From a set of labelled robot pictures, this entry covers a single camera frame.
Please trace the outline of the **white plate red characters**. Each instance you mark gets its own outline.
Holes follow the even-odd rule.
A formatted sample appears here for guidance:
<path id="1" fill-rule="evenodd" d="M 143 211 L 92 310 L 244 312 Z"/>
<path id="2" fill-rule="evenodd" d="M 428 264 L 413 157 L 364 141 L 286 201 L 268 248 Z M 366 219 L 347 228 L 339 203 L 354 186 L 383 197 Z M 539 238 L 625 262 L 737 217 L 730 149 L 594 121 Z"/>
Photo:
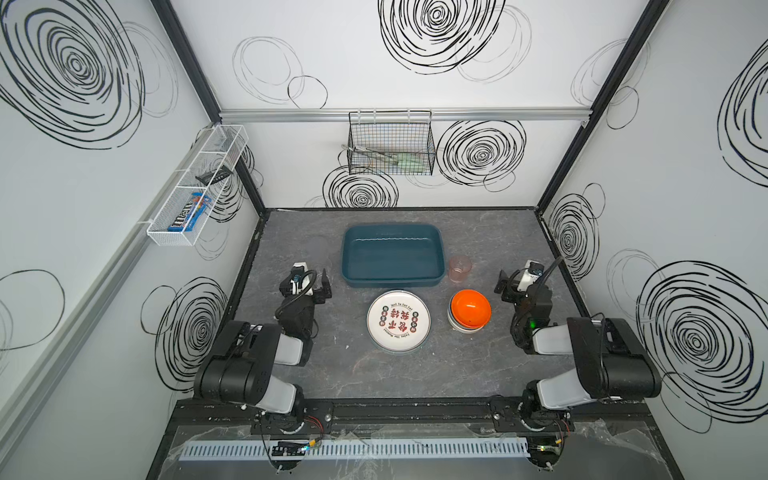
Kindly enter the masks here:
<path id="1" fill-rule="evenodd" d="M 430 310 L 417 295 L 390 290 L 369 306 L 366 326 L 371 340 L 391 353 L 418 349 L 428 338 L 432 325 Z"/>

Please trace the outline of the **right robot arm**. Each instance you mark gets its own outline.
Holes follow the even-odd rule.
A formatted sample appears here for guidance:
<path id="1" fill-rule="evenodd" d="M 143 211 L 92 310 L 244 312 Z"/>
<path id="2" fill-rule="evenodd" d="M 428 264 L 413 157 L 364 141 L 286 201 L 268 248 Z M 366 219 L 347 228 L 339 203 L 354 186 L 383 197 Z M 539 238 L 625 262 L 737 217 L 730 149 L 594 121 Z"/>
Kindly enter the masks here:
<path id="1" fill-rule="evenodd" d="M 642 401 L 660 395 L 662 377 L 645 348 L 621 318 L 601 315 L 551 321 L 553 292 L 549 277 L 560 266 L 529 260 L 508 275 L 501 271 L 494 292 L 514 306 L 510 335 L 529 355 L 568 356 L 574 367 L 550 378 L 529 382 L 519 415 L 543 420 L 574 407 L 605 400 Z"/>

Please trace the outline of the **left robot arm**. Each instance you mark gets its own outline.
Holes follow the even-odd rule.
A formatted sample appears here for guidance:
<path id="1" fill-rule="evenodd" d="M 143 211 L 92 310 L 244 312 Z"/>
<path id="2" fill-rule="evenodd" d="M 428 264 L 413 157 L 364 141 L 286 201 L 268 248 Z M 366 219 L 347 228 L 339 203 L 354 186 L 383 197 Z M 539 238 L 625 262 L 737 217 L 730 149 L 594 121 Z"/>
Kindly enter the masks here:
<path id="1" fill-rule="evenodd" d="M 332 287 L 326 270 L 298 262 L 279 291 L 282 302 L 273 322 L 230 321 L 223 327 L 195 375 L 196 399 L 303 417 L 302 389 L 278 379 L 273 370 L 308 363 L 319 333 L 315 310 L 332 297 Z"/>

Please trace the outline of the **teal plastic bin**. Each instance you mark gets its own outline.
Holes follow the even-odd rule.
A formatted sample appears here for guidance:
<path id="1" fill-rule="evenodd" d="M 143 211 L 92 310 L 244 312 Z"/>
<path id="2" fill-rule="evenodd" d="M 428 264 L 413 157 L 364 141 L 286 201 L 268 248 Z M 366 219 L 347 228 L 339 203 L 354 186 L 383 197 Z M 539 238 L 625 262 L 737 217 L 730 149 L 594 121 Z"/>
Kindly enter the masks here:
<path id="1" fill-rule="evenodd" d="M 343 238 L 341 274 L 353 288 L 436 286 L 446 274 L 441 232 L 424 223 L 354 225 Z"/>

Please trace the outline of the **orange bowl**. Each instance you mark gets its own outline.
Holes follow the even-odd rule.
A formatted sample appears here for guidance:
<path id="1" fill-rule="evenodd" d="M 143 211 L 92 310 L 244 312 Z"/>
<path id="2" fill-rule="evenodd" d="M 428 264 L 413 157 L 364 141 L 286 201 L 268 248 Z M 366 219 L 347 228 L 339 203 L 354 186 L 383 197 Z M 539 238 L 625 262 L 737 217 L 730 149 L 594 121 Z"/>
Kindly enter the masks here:
<path id="1" fill-rule="evenodd" d="M 479 322 L 483 315 L 492 317 L 492 307 L 488 299 L 480 292 L 471 289 L 461 290 L 453 295 L 449 307 L 459 321 L 465 325 Z"/>

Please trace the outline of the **pink transparent cup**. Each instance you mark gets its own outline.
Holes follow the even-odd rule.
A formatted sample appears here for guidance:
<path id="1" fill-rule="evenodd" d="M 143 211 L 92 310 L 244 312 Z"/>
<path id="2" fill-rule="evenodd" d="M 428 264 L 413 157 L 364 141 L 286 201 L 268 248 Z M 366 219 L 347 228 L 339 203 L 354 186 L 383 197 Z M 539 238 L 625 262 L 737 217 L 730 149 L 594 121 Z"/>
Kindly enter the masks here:
<path id="1" fill-rule="evenodd" d="M 454 283 L 463 283 L 473 268 L 472 261 L 465 255 L 456 255 L 449 259 L 448 277 Z"/>

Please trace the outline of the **blue candy packet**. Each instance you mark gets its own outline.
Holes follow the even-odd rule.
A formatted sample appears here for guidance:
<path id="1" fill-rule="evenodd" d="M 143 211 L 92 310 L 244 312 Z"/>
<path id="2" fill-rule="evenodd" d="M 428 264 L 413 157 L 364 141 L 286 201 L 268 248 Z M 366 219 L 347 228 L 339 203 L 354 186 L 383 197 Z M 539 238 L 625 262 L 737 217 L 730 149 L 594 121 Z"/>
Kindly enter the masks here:
<path id="1" fill-rule="evenodd" d="M 168 232 L 189 232 L 195 227 L 199 217 L 209 207 L 211 199 L 208 195 L 191 193 L 176 218 L 167 227 Z"/>

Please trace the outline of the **black remote control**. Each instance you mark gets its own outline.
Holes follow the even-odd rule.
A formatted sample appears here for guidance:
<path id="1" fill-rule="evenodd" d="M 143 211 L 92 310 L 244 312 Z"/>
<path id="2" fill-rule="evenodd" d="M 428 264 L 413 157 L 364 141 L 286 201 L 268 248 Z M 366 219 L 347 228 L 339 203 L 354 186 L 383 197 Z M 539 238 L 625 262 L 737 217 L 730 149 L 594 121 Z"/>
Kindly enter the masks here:
<path id="1" fill-rule="evenodd" d="M 222 165 L 218 167 L 217 169 L 204 172 L 200 175 L 196 175 L 195 179 L 202 185 L 202 186 L 211 186 L 215 185 L 221 181 L 226 180 L 232 175 L 232 171 L 226 166 Z"/>

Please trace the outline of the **metal tongs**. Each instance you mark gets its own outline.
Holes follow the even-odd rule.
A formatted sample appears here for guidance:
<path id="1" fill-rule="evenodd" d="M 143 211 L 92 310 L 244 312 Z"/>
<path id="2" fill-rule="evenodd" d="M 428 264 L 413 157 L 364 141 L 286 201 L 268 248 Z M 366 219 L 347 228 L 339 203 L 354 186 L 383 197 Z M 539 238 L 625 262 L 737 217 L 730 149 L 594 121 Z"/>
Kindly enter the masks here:
<path id="1" fill-rule="evenodd" d="M 345 144 L 342 144 L 341 147 L 348 153 L 361 154 L 377 162 L 383 162 L 383 163 L 388 163 L 392 165 L 397 165 L 399 163 L 399 160 L 392 155 L 389 155 L 380 151 L 371 150 L 366 147 L 354 147 L 354 146 L 349 146 Z"/>

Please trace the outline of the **green item in basket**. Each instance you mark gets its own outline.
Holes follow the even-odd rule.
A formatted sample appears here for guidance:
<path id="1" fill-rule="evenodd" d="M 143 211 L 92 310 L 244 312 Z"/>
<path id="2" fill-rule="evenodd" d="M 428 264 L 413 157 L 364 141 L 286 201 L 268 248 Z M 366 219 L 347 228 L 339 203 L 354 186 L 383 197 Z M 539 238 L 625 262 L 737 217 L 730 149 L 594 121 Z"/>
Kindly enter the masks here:
<path id="1" fill-rule="evenodd" d="M 430 172 L 429 155 L 420 153 L 397 153 L 394 155 L 397 167 L 406 174 L 423 174 Z"/>

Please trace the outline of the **black mounting rail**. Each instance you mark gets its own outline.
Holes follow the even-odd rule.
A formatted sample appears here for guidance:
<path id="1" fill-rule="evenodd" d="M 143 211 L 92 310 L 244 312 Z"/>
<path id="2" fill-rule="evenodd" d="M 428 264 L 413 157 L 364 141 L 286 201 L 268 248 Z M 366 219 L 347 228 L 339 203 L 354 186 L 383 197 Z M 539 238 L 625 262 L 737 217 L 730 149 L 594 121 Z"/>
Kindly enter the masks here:
<path id="1" fill-rule="evenodd" d="M 389 424 L 478 424 L 502 433 L 565 431 L 575 422 L 645 421 L 643 402 L 590 403 L 567 411 L 532 410 L 519 397 L 308 399 L 294 414 L 267 413 L 255 406 L 185 399 L 176 403 L 166 430 L 179 427 L 240 427 L 277 435 L 331 434 L 344 428 Z"/>

